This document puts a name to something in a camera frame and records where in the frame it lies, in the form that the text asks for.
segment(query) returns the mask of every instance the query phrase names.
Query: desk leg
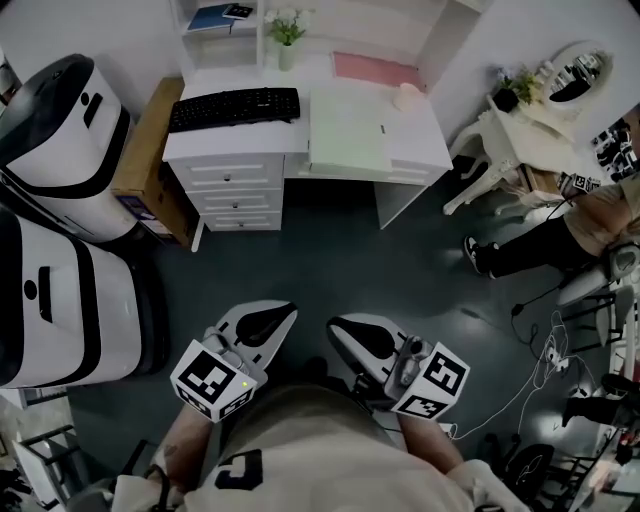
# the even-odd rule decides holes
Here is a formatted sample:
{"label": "desk leg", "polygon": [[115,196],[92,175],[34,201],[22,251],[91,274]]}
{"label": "desk leg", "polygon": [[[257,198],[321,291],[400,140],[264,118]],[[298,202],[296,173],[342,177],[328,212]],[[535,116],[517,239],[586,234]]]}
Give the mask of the desk leg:
{"label": "desk leg", "polygon": [[460,192],[454,199],[444,205],[442,211],[445,215],[451,215],[462,203],[469,204],[475,198],[489,192],[502,177],[514,168],[513,162],[505,160],[492,164],[477,181]]}
{"label": "desk leg", "polygon": [[520,199],[515,199],[514,201],[509,201],[507,203],[504,203],[498,206],[494,211],[494,215],[496,217],[499,217],[500,215],[502,215],[502,212],[505,210],[508,210],[510,208],[523,207],[523,206],[524,205],[522,204],[522,201]]}
{"label": "desk leg", "polygon": [[404,185],[401,183],[373,184],[378,207],[380,229],[386,228],[407,206],[415,201],[428,187],[424,185]]}

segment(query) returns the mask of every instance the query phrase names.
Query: white robot body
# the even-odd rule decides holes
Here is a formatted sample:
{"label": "white robot body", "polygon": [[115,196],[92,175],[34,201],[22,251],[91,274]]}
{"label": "white robot body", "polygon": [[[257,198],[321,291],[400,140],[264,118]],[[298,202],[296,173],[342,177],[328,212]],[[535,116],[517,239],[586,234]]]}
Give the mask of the white robot body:
{"label": "white robot body", "polygon": [[124,260],[8,210],[0,210],[0,242],[0,387],[90,384],[141,371],[159,335],[143,339],[144,290]]}
{"label": "white robot body", "polygon": [[120,238],[136,220],[109,185],[132,126],[93,60],[60,59],[31,77],[0,118],[3,184],[83,240]]}
{"label": "white robot body", "polygon": [[178,397],[217,423],[266,384],[265,368],[298,316],[291,302],[240,304],[193,340],[171,373]]}
{"label": "white robot body", "polygon": [[327,329],[350,368],[374,381],[374,389],[365,387],[372,407],[435,420],[458,401],[469,366],[442,343],[434,348],[388,318],[365,313],[334,317]]}

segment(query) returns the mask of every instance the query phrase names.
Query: human hand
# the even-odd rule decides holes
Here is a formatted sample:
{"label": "human hand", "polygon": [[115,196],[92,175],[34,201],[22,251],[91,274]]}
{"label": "human hand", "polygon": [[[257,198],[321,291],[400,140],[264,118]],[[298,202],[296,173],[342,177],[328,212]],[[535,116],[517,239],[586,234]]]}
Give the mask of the human hand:
{"label": "human hand", "polygon": [[575,174],[567,174],[563,172],[560,175],[560,179],[557,182],[560,195],[565,199],[573,199],[574,197],[585,194],[586,192],[579,188],[581,184],[586,185],[586,179],[582,176],[576,176]]}
{"label": "human hand", "polygon": [[464,462],[462,455],[433,420],[419,420],[398,414],[407,451],[428,462],[443,475]]}

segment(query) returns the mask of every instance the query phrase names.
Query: chair leg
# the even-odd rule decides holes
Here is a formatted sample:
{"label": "chair leg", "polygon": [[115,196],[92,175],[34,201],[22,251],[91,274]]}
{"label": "chair leg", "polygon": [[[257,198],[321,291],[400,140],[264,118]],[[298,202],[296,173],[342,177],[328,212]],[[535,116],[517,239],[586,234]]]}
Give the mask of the chair leg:
{"label": "chair leg", "polygon": [[617,338],[615,340],[609,340],[604,345],[601,345],[600,343],[594,343],[593,345],[585,345],[584,347],[574,348],[571,351],[571,353],[578,354],[580,352],[586,352],[587,350],[592,350],[594,348],[602,348],[603,346],[608,347],[609,345],[611,345],[612,343],[615,343],[616,341],[620,341],[620,338]]}
{"label": "chair leg", "polygon": [[613,305],[613,300],[609,300],[608,302],[603,302],[602,304],[598,304],[597,306],[594,306],[594,307],[589,308],[589,309],[585,309],[584,311],[580,311],[580,312],[575,313],[573,315],[562,317],[562,320],[564,322],[568,322],[570,320],[575,320],[576,318],[580,318],[580,317],[586,316],[589,313],[595,313],[596,311],[600,311],[601,309],[608,308],[609,306],[612,306],[612,305]]}

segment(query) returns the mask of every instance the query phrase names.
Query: sneaker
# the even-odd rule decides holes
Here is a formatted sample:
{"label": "sneaker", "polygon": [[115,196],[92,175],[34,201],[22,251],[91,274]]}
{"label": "sneaker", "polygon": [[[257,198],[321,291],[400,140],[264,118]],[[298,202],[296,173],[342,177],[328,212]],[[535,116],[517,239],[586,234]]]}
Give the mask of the sneaker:
{"label": "sneaker", "polygon": [[472,236],[465,236],[463,245],[464,245],[464,253],[467,255],[467,258],[469,258],[469,261],[473,265],[473,268],[476,269],[476,272],[478,274],[482,275],[483,272],[480,272],[480,270],[478,269],[477,256],[478,256],[478,249],[480,248],[480,246],[478,245],[478,242],[476,242],[476,239],[473,238]]}

